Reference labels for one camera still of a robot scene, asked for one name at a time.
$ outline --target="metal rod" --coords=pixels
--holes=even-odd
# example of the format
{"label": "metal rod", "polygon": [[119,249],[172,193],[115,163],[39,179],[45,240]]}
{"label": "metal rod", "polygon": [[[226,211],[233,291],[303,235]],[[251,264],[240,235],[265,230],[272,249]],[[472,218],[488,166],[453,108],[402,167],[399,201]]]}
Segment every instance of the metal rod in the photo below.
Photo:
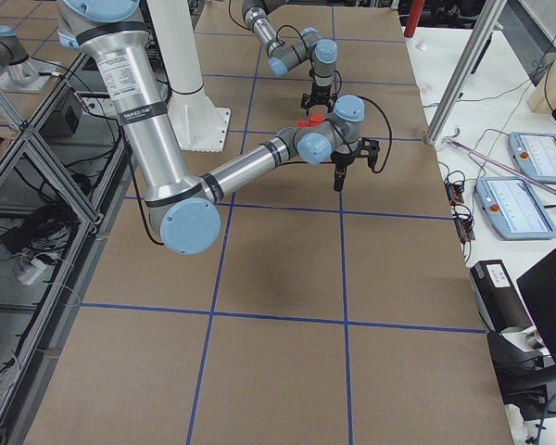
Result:
{"label": "metal rod", "polygon": [[462,148],[465,151],[468,151],[470,153],[472,153],[474,156],[477,156],[480,159],[484,159],[486,162],[490,162],[493,165],[496,165],[497,167],[503,169],[506,172],[509,172],[510,174],[513,174],[521,179],[523,179],[524,181],[527,181],[528,183],[530,183],[531,185],[536,185],[539,188],[541,188],[542,190],[547,191],[548,193],[554,195],[556,197],[556,189],[550,187],[549,185],[545,185],[542,184],[539,181],[536,181],[535,179],[531,179],[528,176],[525,176],[524,174],[519,173],[517,170],[512,169],[511,167],[509,167],[508,165],[503,164],[502,162],[498,162],[497,160],[494,160],[486,155],[483,155],[482,153],[480,153],[477,150],[474,150],[473,148],[469,148],[468,146],[465,146],[464,144],[454,141],[453,139],[445,139],[445,142],[447,142],[448,144],[451,144],[452,146],[456,146],[458,148]]}
{"label": "metal rod", "polygon": [[455,67],[451,75],[451,80],[440,100],[435,116],[433,116],[433,119],[430,121],[428,131],[424,137],[426,144],[433,146],[436,139],[440,136],[445,122],[447,122],[455,106],[455,102],[461,93],[461,89],[467,80],[467,76],[470,74],[478,56],[482,53],[484,45],[489,35],[494,30],[494,25],[506,3],[507,0],[486,1],[484,9],[482,9],[482,13],[475,23],[472,35],[470,35],[470,39],[467,41],[463,53],[461,53],[460,61],[457,63],[457,67]]}

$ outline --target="label sticker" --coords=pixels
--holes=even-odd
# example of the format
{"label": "label sticker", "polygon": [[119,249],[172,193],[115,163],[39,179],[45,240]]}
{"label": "label sticker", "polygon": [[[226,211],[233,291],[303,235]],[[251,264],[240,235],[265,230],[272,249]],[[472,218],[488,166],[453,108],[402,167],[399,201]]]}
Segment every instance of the label sticker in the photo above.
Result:
{"label": "label sticker", "polygon": [[97,64],[112,100],[140,94],[140,87],[127,56],[115,56]]}
{"label": "label sticker", "polygon": [[494,287],[511,287],[509,278],[502,270],[502,266],[500,264],[487,264],[486,268],[488,269],[488,274],[492,279]]}

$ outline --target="table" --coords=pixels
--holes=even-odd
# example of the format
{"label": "table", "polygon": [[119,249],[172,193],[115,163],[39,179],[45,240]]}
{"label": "table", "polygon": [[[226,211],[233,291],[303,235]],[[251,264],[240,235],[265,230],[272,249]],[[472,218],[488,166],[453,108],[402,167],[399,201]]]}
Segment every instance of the table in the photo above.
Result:
{"label": "table", "polygon": [[[397,14],[271,20],[336,39],[342,94],[392,122],[386,171],[357,162],[338,195],[331,167],[283,167],[219,206],[223,235],[196,257],[149,244],[129,192],[28,445],[511,440]],[[185,154],[193,172],[304,116],[308,67],[273,79],[226,4],[206,4],[196,43],[232,121],[222,154]],[[370,108],[364,133],[386,140]]]}
{"label": "table", "polygon": [[[466,30],[419,28],[414,38],[407,41],[411,63],[425,106],[438,102],[443,95],[469,35],[470,32]],[[519,85],[521,86],[514,91],[495,99],[458,102],[442,136],[455,134],[456,129],[459,129],[457,140],[474,147],[487,128],[502,130],[506,133],[556,134],[556,122],[550,115],[532,113],[527,107],[526,100],[528,95],[533,92],[534,87],[529,82],[527,73],[512,52],[502,32],[494,32],[492,44],[477,72],[469,76],[461,99],[496,97]],[[426,118],[430,120],[435,113],[435,108],[425,108],[425,113]],[[490,152],[492,158],[516,168],[508,147],[507,136],[487,132],[482,137],[478,149],[484,153]],[[478,174],[479,167],[468,159],[465,152],[446,146],[439,141],[436,144],[436,153],[439,160],[449,165],[452,170],[463,171],[468,179],[475,178]],[[447,174],[445,168],[441,168],[441,171],[443,176]],[[489,164],[486,165],[486,174],[488,176],[507,175],[506,172]],[[468,181],[464,200],[473,209],[475,217],[475,241],[471,245],[471,256],[467,261],[468,267],[478,261],[500,259],[512,280],[515,281],[556,247],[556,238],[547,241],[501,240],[490,228],[484,212],[478,206],[474,206],[473,189],[474,181]],[[553,195],[538,188],[536,188],[536,193],[543,204],[556,203],[556,197]],[[548,210],[548,213],[556,224],[556,209]],[[526,424],[530,434],[535,436],[537,433],[535,422]],[[548,430],[543,434],[543,442],[556,444],[556,419],[549,419],[545,426],[548,427]]]}

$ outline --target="white pillar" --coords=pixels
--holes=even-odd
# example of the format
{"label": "white pillar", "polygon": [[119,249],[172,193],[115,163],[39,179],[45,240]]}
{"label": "white pillar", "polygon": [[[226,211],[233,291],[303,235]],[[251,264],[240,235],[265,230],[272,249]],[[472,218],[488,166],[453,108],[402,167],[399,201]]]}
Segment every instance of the white pillar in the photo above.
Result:
{"label": "white pillar", "polygon": [[169,117],[183,150],[222,151],[231,110],[206,96],[187,0],[148,0],[171,88]]}

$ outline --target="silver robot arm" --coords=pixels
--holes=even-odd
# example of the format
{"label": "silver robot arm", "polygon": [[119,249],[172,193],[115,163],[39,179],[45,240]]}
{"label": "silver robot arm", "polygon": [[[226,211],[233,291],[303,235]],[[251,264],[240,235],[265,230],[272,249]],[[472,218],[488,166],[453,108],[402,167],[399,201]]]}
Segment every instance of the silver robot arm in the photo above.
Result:
{"label": "silver robot arm", "polygon": [[315,28],[305,28],[300,39],[287,46],[274,30],[268,15],[287,0],[245,0],[242,7],[243,22],[259,39],[269,57],[268,64],[276,77],[282,77],[306,60],[310,61],[312,89],[304,94],[301,107],[309,111],[315,105],[325,105],[328,111],[334,108],[337,95],[332,94],[337,44],[323,39]]}
{"label": "silver robot arm", "polygon": [[273,139],[202,177],[191,174],[145,53],[148,37],[137,0],[57,0],[60,40],[93,57],[148,190],[150,223],[165,246],[197,254],[216,240],[221,218],[214,203],[295,156],[311,164],[360,137],[364,105],[344,96],[317,127],[284,129]]}
{"label": "silver robot arm", "polygon": [[39,78],[29,54],[15,32],[0,25],[0,73],[6,69],[12,82],[26,85]]}

